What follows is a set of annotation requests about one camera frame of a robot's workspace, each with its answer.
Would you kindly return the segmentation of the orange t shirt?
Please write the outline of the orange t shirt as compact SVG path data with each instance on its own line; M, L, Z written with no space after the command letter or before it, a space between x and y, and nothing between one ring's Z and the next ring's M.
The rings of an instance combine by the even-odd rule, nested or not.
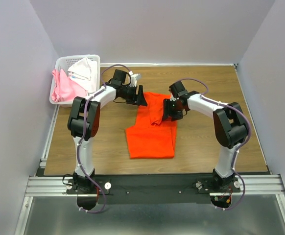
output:
M170 96L145 92L147 106L139 106L135 125L125 130L131 159L170 159L175 155L177 122L162 120L164 100Z

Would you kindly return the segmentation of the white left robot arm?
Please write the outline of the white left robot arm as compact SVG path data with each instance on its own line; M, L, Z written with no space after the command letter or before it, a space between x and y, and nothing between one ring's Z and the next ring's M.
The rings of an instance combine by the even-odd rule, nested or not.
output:
M98 187L94 181L95 167L92 160L93 138L98 132L100 111L109 102L121 98L126 104L147 106L143 86L137 85L141 75L116 69L113 77L88 98L74 98L68 119L68 130L73 137L76 167L68 189L90 193Z

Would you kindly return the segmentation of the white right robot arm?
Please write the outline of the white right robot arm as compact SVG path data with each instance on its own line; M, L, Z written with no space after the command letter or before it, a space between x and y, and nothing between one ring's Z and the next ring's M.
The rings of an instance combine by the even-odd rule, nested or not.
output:
M197 111L213 119L215 137L220 144L216 167L211 175L196 180L200 193L221 192L235 182L235 164L239 150L251 137L251 125L236 102L227 104L187 91L181 81L169 87L171 97L164 99L163 120L180 120L188 111Z

